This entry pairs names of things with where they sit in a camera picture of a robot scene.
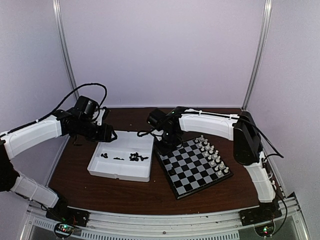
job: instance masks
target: white wall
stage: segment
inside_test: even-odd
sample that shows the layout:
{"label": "white wall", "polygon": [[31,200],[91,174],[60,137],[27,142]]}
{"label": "white wall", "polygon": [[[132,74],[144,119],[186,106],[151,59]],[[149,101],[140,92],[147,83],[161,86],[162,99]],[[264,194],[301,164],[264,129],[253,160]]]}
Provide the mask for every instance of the white wall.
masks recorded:
{"label": "white wall", "polygon": [[[112,107],[241,107],[264,0],[61,0],[78,85]],[[95,99],[103,90],[79,91]]]}
{"label": "white wall", "polygon": [[[51,111],[71,90],[51,0],[0,1],[0,132]],[[71,98],[64,106],[71,107]],[[45,184],[64,138],[15,159],[14,167]],[[15,240],[28,201],[0,192],[0,239]]]}
{"label": "white wall", "polygon": [[320,1],[273,1],[271,25],[248,110],[285,159],[312,239],[320,221]]}

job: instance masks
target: robotic arm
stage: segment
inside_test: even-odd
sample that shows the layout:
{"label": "robotic arm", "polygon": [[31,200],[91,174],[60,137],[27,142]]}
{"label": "robotic arm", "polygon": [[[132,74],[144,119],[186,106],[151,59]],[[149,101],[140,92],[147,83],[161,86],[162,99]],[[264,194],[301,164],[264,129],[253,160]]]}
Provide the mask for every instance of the robotic arm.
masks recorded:
{"label": "robotic arm", "polygon": [[162,155],[173,151],[182,142],[183,132],[211,134],[233,141],[234,159],[245,167],[256,188],[259,207],[240,212],[243,225],[280,217],[275,185],[265,163],[261,137],[249,112],[218,114],[186,107],[177,107],[166,114],[158,108],[147,119],[154,133],[155,146]]}
{"label": "robotic arm", "polygon": [[64,135],[81,135],[94,142],[112,142],[117,139],[113,127],[102,123],[108,112],[94,100],[80,96],[75,106],[67,111],[56,110],[41,121],[0,133],[0,192],[12,191],[34,200],[62,219],[76,218],[79,212],[71,212],[63,196],[16,171],[10,160],[39,143]]}

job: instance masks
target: ventilation grille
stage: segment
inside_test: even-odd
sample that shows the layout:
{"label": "ventilation grille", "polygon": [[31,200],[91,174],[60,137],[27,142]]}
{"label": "ventilation grille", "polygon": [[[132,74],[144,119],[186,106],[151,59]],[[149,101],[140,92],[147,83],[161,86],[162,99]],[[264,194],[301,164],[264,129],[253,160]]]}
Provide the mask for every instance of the ventilation grille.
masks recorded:
{"label": "ventilation grille", "polygon": [[54,227],[55,227],[55,225],[52,224],[51,222],[45,221],[42,219],[38,219],[38,218],[34,219],[33,225],[40,227],[40,228],[43,228],[43,229],[52,230],[52,231],[54,230]]}
{"label": "ventilation grille", "polygon": [[162,237],[162,238],[132,238],[132,237],[121,237],[121,236],[112,236],[110,234],[103,233],[92,233],[89,231],[82,231],[81,238],[84,240],[240,240],[238,231],[233,231],[229,233],[213,234],[212,236],[207,237],[194,237],[194,238],[178,238],[178,237]]}

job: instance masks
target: wooden table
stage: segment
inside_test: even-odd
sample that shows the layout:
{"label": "wooden table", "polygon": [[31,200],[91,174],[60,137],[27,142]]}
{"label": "wooden table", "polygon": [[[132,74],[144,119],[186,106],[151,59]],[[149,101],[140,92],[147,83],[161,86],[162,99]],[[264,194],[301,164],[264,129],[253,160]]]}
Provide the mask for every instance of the wooden table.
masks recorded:
{"label": "wooden table", "polygon": [[[114,108],[106,121],[115,130],[149,130],[146,123],[154,108]],[[207,109],[214,113],[240,113],[240,109]],[[199,136],[187,132],[185,139]],[[257,206],[258,195],[245,168],[233,158],[233,142],[206,135],[234,176],[198,193],[176,200],[155,154],[149,182],[124,181],[92,176],[87,167],[97,143],[71,138],[55,169],[50,188],[63,194],[72,207],[121,214],[176,215],[227,211]]]}

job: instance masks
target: white tray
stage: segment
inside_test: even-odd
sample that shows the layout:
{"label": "white tray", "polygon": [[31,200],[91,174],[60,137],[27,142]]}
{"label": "white tray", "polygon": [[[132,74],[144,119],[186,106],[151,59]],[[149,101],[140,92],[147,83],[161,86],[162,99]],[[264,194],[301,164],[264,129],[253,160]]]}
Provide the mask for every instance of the white tray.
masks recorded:
{"label": "white tray", "polygon": [[[133,131],[115,132],[118,135],[117,140],[99,142],[96,146],[87,168],[89,173],[105,178],[149,182],[154,137],[152,135],[138,137],[137,132]],[[108,158],[101,156],[104,153],[107,153]],[[135,153],[148,158],[143,161],[140,159],[130,161],[131,154]]]}

